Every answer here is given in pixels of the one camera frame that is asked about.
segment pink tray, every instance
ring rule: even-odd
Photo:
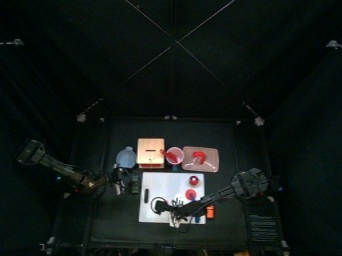
[[[205,154],[205,161],[203,164],[195,163],[192,153],[203,152]],[[217,172],[219,171],[219,152],[215,148],[201,147],[184,147],[184,160],[181,162],[181,168],[188,171],[197,172]]]

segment black wall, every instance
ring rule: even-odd
[[[287,187],[284,236],[296,255],[340,255],[340,80],[342,51],[331,49],[267,120],[272,171]]]
[[[54,173],[20,165],[14,154],[32,138],[66,161],[74,117],[14,47],[0,47],[0,79],[0,255],[36,255],[52,234],[60,193]]]

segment orange box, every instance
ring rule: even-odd
[[[161,138],[139,138],[137,139],[137,154],[136,163],[143,169],[164,168],[164,155],[160,153],[164,150],[164,139]]]

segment black enclosure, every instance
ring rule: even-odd
[[[65,163],[92,155],[98,171],[102,144],[82,138],[125,118],[256,120],[291,254],[340,254],[340,1],[12,0],[0,14],[1,255],[44,255],[64,210],[92,211],[60,204],[57,175],[14,161],[20,144],[41,141]],[[84,238],[80,221],[62,225]]]

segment white cutting board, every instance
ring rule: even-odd
[[[188,183],[191,176],[196,176],[199,179],[196,186],[191,186]],[[147,203],[144,202],[145,189],[149,191]],[[191,202],[185,198],[185,191],[188,189],[192,189],[196,193],[195,200],[199,200],[200,197],[204,196],[204,175],[201,173],[144,172],[140,193],[139,222],[169,223],[169,212],[163,212],[160,215],[155,214],[151,210],[151,201],[155,197],[163,197],[168,204],[171,204],[172,200],[179,198],[184,205]],[[192,218],[191,224],[205,224],[205,216],[199,218],[197,223],[195,222],[195,218]]]

